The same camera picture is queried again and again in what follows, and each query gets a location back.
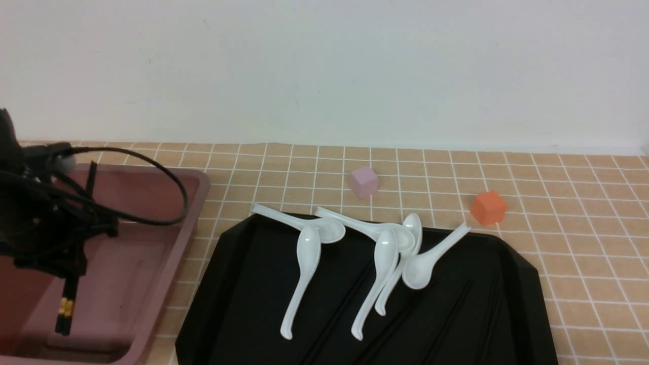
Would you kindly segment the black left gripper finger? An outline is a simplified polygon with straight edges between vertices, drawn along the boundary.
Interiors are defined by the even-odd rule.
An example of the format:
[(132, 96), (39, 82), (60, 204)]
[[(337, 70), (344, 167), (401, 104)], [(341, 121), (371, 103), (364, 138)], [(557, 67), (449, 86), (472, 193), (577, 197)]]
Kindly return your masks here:
[(54, 203), (51, 210), (56, 222), (56, 238), (51, 247), (51, 254), (85, 254), (88, 240), (102, 234), (114, 237), (119, 231), (118, 218), (105, 211), (96, 211), (71, 203)]

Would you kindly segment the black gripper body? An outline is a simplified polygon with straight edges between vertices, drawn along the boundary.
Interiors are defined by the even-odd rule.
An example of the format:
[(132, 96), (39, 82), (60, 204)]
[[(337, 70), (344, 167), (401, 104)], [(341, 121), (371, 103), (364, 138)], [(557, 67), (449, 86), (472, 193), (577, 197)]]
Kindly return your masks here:
[(68, 142), (22, 147), (6, 108), (1, 111), (2, 239), (18, 257), (48, 254), (74, 240), (75, 220), (47, 190), (55, 174), (74, 168)]

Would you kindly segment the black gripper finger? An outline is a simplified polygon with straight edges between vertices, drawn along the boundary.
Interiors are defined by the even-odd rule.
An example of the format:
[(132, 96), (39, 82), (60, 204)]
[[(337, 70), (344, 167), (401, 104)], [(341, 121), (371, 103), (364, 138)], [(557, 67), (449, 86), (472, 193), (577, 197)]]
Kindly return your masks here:
[(70, 243), (42, 251), (14, 251), (17, 268), (33, 269), (62, 279), (79, 278), (86, 274), (87, 258), (83, 243)]

